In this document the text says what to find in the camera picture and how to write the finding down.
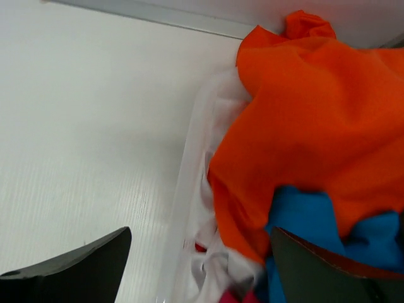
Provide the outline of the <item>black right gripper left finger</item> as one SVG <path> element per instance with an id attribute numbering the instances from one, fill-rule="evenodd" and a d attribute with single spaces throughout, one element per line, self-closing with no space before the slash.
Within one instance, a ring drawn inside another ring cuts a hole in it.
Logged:
<path id="1" fill-rule="evenodd" d="M 87 245 L 1 275 L 1 302 L 114 302 L 131 247 L 122 227 Z"/>

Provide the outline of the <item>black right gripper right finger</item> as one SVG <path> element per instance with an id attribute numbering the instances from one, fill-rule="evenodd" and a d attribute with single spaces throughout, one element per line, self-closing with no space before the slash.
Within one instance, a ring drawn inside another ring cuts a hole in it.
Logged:
<path id="1" fill-rule="evenodd" d="M 287 302 L 403 302 L 403 275 L 316 246 L 291 232 L 271 231 Z"/>

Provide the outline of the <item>orange t shirt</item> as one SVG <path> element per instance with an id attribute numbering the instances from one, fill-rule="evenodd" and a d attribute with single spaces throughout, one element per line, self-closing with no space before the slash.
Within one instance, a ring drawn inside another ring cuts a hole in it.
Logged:
<path id="1" fill-rule="evenodd" d="M 325 191 L 346 237 L 361 219 L 403 211 L 403 49 L 356 49 L 302 10 L 283 33 L 256 27 L 236 66 L 251 103 L 208 169 L 223 243 L 262 263 L 275 189 Z"/>

